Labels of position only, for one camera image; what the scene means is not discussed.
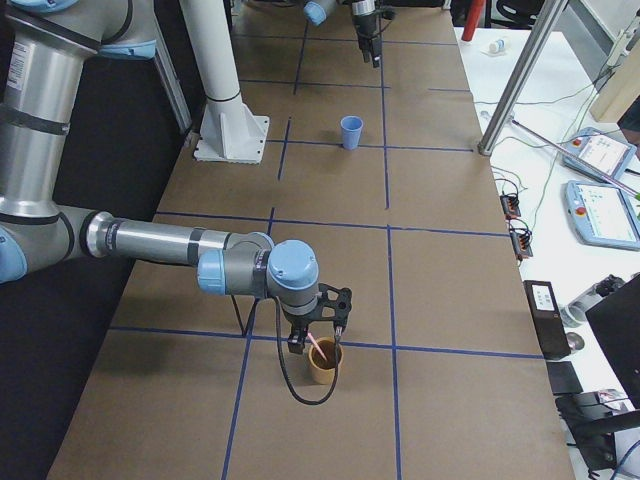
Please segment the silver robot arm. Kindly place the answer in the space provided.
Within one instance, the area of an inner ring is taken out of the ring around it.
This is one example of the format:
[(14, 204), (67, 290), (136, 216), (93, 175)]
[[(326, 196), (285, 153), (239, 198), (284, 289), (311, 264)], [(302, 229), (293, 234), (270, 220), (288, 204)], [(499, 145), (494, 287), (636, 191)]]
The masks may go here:
[(53, 300), (21, 297), (23, 277), (62, 263), (118, 256), (194, 265), (234, 234), (150, 222), (169, 175), (121, 146), (168, 114), (157, 60), (165, 57), (150, 1), (11, 1), (11, 64), (1, 103), (1, 348), (38, 349)]
[(379, 68), (382, 57), (382, 34), (395, 19), (393, 7), (382, 1), (311, 0), (303, 2), (303, 13), (308, 21), (319, 26), (336, 10), (349, 10), (363, 61)]

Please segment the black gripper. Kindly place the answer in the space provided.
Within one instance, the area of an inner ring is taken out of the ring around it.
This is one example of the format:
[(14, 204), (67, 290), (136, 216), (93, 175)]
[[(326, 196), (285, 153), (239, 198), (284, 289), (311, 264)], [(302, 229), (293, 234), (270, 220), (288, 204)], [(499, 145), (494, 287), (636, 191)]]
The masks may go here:
[(319, 283), (318, 292), (302, 306), (285, 305), (285, 318), (291, 325), (288, 351), (303, 354), (309, 327), (313, 322), (331, 322), (334, 342), (339, 345), (352, 310), (352, 290)]
[(360, 43), (363, 60), (365, 62), (371, 60), (374, 68), (380, 67), (382, 55), (382, 42), (380, 39), (374, 39), (379, 35), (377, 25), (380, 18), (392, 20), (393, 8), (375, 0), (351, 2), (351, 19)]

